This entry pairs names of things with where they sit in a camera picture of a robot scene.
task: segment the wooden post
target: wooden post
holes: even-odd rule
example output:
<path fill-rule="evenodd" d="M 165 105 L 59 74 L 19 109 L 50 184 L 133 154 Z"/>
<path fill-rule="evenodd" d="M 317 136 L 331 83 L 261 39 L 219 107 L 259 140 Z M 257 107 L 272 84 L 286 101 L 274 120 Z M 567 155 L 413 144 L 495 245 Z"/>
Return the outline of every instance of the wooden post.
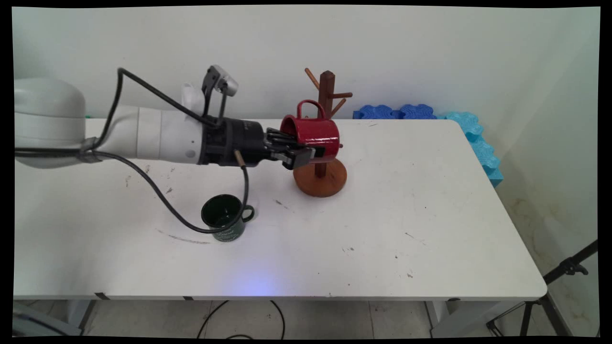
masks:
<path fill-rule="evenodd" d="M 326 70 L 321 73 L 321 78 L 319 79 L 319 104 L 325 110 L 325 118 L 332 117 L 332 103 L 333 98 L 331 97 L 334 94 L 334 84 L 336 81 L 336 76 L 334 73 Z M 318 178 L 323 178 L 327 171 L 326 163 L 317 163 L 315 164 L 315 175 Z"/>

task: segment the wooden peg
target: wooden peg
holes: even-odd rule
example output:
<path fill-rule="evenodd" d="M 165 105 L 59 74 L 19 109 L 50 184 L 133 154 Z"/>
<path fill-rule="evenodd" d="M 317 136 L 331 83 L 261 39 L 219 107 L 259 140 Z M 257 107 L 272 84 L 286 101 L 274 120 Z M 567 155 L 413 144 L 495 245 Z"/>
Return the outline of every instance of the wooden peg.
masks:
<path fill-rule="evenodd" d="M 346 103 L 346 98 L 342 99 L 338 105 L 332 110 L 332 116 L 336 114 L 336 111 L 340 110 L 340 107 Z"/>
<path fill-rule="evenodd" d="M 330 94 L 328 97 L 331 99 L 338 99 L 338 98 L 350 98 L 352 96 L 353 96 L 352 92 L 346 92 L 346 93 Z"/>
<path fill-rule="evenodd" d="M 304 72 L 306 72 L 306 74 L 310 78 L 310 81 L 312 81 L 312 83 L 315 84 L 316 89 L 319 89 L 319 81 L 317 81 L 315 76 L 312 75 L 312 73 L 310 72 L 310 69 L 306 68 L 304 69 Z"/>

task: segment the scuff mark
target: scuff mark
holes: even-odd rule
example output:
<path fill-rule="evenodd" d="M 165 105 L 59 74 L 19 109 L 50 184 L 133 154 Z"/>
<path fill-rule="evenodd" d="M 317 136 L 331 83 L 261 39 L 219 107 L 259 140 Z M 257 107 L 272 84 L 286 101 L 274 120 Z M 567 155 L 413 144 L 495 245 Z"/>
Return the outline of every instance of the scuff mark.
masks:
<path fill-rule="evenodd" d="M 289 208 L 288 208 L 286 205 L 284 205 L 283 203 L 279 202 L 278 200 L 274 200 L 274 201 L 275 201 L 277 204 L 282 205 L 282 206 L 283 206 L 283 208 L 285 208 L 285 209 L 289 210 Z"/>
<path fill-rule="evenodd" d="M 157 231 L 159 233 L 162 233 L 162 234 L 165 234 L 165 235 L 171 237 L 172 239 L 176 239 L 176 240 L 180 240 L 180 241 L 185 241 L 185 242 L 191 242 L 192 244 L 200 244 L 200 245 L 210 244 L 210 242 L 207 242 L 207 241 L 196 241 L 196 240 L 184 239 L 182 237 L 177 237 L 177 236 L 174 236 L 172 234 L 164 233 L 161 230 L 157 230 Z"/>

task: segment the light blue foam block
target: light blue foam block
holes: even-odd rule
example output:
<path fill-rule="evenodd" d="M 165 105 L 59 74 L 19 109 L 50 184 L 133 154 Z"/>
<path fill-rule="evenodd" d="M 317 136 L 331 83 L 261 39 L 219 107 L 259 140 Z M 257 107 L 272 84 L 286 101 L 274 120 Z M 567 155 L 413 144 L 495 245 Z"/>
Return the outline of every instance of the light blue foam block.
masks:
<path fill-rule="evenodd" d="M 499 168 L 496 168 L 487 176 L 489 177 L 489 181 L 491 182 L 491 185 L 493 185 L 493 187 L 497 187 L 497 185 L 499 185 L 499 183 L 504 180 L 504 176 L 502 176 L 501 172 L 499 171 Z"/>
<path fill-rule="evenodd" d="M 465 137 L 468 138 L 470 142 L 474 142 L 480 137 L 484 130 L 482 126 L 478 124 L 478 117 L 469 112 L 451 112 L 446 114 L 446 119 L 459 123 Z"/>
<path fill-rule="evenodd" d="M 472 146 L 478 161 L 480 161 L 487 175 L 497 170 L 499 167 L 499 159 L 493 155 L 493 146 L 488 144 L 482 136 L 478 136 L 474 142 L 470 142 L 469 144 Z"/>

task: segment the mug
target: mug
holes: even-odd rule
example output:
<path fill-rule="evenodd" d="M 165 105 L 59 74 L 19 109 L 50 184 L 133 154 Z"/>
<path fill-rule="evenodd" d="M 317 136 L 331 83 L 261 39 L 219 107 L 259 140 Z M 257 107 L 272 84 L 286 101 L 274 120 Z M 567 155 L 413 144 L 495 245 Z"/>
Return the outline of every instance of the mug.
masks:
<path fill-rule="evenodd" d="M 317 118 L 302 118 L 302 104 L 310 103 L 319 108 Z M 304 146 L 324 147 L 323 156 L 315 156 L 310 163 L 331 162 L 340 149 L 340 132 L 336 123 L 326 118 L 321 104 L 314 100 L 303 100 L 297 104 L 297 117 L 290 114 L 283 118 L 280 131 L 293 135 Z"/>
<path fill-rule="evenodd" d="M 202 221 L 204 221 L 204 223 L 212 230 L 221 228 L 234 219 L 236 214 L 238 214 L 238 211 L 240 211 L 241 206 L 242 202 L 240 202 L 236 196 L 214 196 L 202 207 Z M 238 239 L 238 237 L 244 233 L 245 223 L 251 221 L 253 216 L 255 216 L 255 209 L 252 206 L 247 205 L 244 207 L 244 210 L 250 210 L 251 214 L 247 217 L 242 217 L 241 214 L 241 217 L 233 226 L 229 227 L 225 231 L 213 233 L 212 236 L 215 237 L 216 240 L 223 242 Z"/>

